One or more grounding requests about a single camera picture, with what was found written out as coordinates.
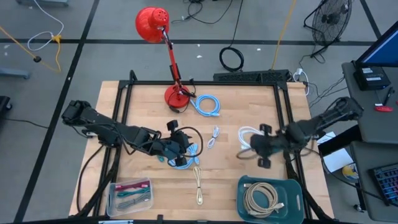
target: fan grille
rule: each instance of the fan grille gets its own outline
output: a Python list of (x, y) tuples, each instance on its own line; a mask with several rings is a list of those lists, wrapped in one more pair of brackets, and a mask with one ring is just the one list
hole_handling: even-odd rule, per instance
[(315, 12), (312, 37), (318, 45), (326, 46), (340, 38), (351, 16), (351, 0), (323, 0)]

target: blue tray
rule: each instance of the blue tray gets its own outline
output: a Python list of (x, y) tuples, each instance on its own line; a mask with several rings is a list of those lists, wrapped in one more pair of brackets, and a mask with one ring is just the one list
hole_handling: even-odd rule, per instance
[[(247, 213), (243, 207), (243, 194), (247, 188), (243, 184), (254, 184), (266, 182), (275, 187), (278, 192), (279, 203), (285, 206), (279, 212), (272, 212), (267, 218), (256, 218)], [(254, 200), (261, 207), (268, 207), (268, 199), (260, 192), (254, 193)], [(302, 223), (304, 220), (303, 195), (300, 184), (295, 180), (275, 180), (267, 178), (242, 176), (238, 182), (238, 195), (236, 197), (236, 209), (239, 216), (250, 223), (276, 223), (276, 224), (295, 224)]]

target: electric fan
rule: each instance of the electric fan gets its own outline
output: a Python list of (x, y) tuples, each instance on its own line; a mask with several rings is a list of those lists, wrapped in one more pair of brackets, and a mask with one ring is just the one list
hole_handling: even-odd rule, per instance
[[(323, 46), (311, 57), (323, 52), (327, 47), (340, 40), (352, 11), (351, 0), (322, 0), (319, 6), (304, 20), (304, 27), (312, 30), (312, 37), (316, 44)], [(313, 15), (312, 27), (306, 21)]]

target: table top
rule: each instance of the table top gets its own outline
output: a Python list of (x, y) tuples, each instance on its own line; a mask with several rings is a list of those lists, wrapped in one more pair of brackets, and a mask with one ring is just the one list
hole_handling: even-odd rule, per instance
[[(398, 127), (398, 105), (397, 93), (392, 95), (388, 106), (393, 107), (391, 113), (382, 113), (374, 110), (374, 104), (380, 103), (375, 91), (361, 91), (354, 78), (355, 67), (352, 63), (342, 65), (349, 94), (363, 108), (362, 118), (358, 120), (363, 141), (371, 143), (398, 144), (395, 129)], [(383, 90), (378, 90), (380, 99), (384, 101), (388, 89), (393, 86), (398, 90), (398, 68), (384, 68), (385, 73), (391, 81), (391, 85)]]
[[(380, 196), (368, 170), (397, 163), (398, 145), (352, 142), (350, 149), (356, 162), (362, 189)], [(397, 207), (386, 206), (383, 201), (368, 194), (363, 194), (363, 197), (371, 219), (381, 222), (398, 222)]]
[[(96, 105), (99, 113), (112, 116), (117, 86), (118, 82), (102, 83)], [(288, 87), (294, 119), (309, 119), (310, 112), (304, 86), (301, 83), (288, 83)], [(260, 123), (266, 123), (273, 127), (273, 132), (279, 129), (273, 87), (197, 86), (197, 95), (215, 95), (221, 103), (220, 116), (210, 118), (199, 115), (192, 106), (181, 114), (170, 111), (164, 103), (166, 88), (167, 86), (162, 85), (134, 85), (127, 125), (145, 126), (161, 131), (163, 136), (168, 136), (166, 123), (176, 119), (179, 127), (197, 128), (203, 135), (205, 144), (211, 138), (214, 126), (220, 127), (220, 135), (214, 147), (208, 150), (204, 146), (203, 153), (199, 156), (200, 167), (203, 169), (201, 181), (203, 205), (196, 203), (197, 186), (192, 171), (193, 166), (188, 170), (176, 170), (166, 163), (159, 162), (154, 156), (139, 152), (128, 156), (125, 151), (122, 151), (117, 182), (140, 177), (150, 178), (154, 188), (154, 205), (149, 210), (116, 218), (154, 220), (158, 214), (163, 214), (165, 220), (240, 221), (236, 212), (236, 188), (238, 179), (242, 175), (272, 179), (287, 178), (282, 153), (270, 157), (272, 162), (270, 169), (258, 167), (256, 160), (242, 161), (236, 158), (236, 153), (240, 149), (238, 129), (241, 126), (258, 128)], [(280, 97), (286, 123), (287, 114), (281, 90)], [(201, 107), (204, 110), (211, 110), (214, 108), (214, 103), (205, 100)], [(121, 119), (122, 110), (121, 108), (118, 120)], [(194, 132), (184, 131), (193, 136), (190, 142), (200, 143)], [(99, 146), (97, 139), (88, 140), (82, 165)], [(103, 156), (104, 150), (94, 157), (86, 168), (82, 178), (81, 206), (90, 199), (98, 186)], [(307, 189), (325, 213), (333, 217), (320, 158), (316, 154), (310, 154), (303, 157), (302, 162)], [(101, 203), (100, 213), (102, 214), (107, 194), (106, 189)], [(76, 212), (75, 191), (70, 214), (73, 215)]]

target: keyboard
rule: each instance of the keyboard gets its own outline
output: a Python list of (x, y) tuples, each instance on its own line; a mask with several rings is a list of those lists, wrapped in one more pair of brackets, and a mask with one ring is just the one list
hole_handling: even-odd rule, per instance
[(268, 70), (255, 72), (228, 72), (215, 73), (213, 75), (214, 81), (221, 82), (286, 82), (290, 77), (288, 69), (283, 70)]
[(398, 163), (370, 169), (369, 173), (384, 199), (384, 203), (398, 204)]

